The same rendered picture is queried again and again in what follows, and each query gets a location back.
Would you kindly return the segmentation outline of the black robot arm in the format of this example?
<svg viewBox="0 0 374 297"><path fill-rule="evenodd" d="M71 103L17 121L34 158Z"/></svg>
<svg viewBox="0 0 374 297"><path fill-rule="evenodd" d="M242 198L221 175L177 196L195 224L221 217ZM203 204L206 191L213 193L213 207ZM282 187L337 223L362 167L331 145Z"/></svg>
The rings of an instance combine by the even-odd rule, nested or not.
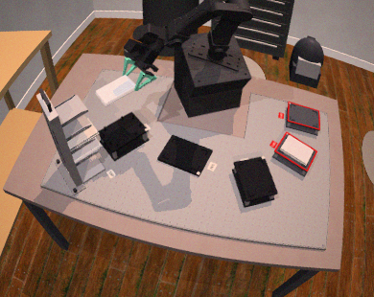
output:
<svg viewBox="0 0 374 297"><path fill-rule="evenodd" d="M225 3L223 0L203 0L194 9L163 28L152 24L140 25L132 35L137 41L128 40L124 46L124 56L138 57L141 61L151 64L158 54L155 49L161 52L165 46L181 46L191 38L190 35L197 28L217 16L222 18L216 28L207 35L209 45L194 40L188 55L239 71L242 57L228 52L228 48L231 36L239 25L253 18L248 0L226 0ZM147 44L151 44L150 47L154 50Z"/></svg>

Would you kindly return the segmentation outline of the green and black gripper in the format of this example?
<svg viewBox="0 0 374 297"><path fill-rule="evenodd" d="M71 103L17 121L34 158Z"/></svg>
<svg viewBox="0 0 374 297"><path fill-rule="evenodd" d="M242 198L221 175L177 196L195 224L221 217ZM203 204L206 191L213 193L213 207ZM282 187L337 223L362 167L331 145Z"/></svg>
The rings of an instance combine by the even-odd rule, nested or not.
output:
<svg viewBox="0 0 374 297"><path fill-rule="evenodd" d="M159 52L157 50L155 50L155 51L158 52L159 54L161 53L161 52ZM153 62L156 60L156 58L158 57L159 54L156 55L156 57L154 58L154 60L152 61L151 64L147 64L147 63L141 61L138 57L131 57L131 58L126 58L125 57L123 75L127 75L128 76L136 68L136 66L141 70L140 75L138 77L138 80L136 82L134 91L138 91L139 89L141 89L146 84L148 84L148 83L150 83L150 82L152 82L152 81L154 81L154 80L157 79L157 77L152 72L149 72L149 71L146 71L146 70L149 70L149 68L152 68L152 70L154 72L158 71L158 68L153 65ZM128 68L128 64L132 64L132 66L130 67L129 71L126 73L127 68ZM140 83L143 80L143 78L148 78L148 79L145 80L140 85Z"/></svg>

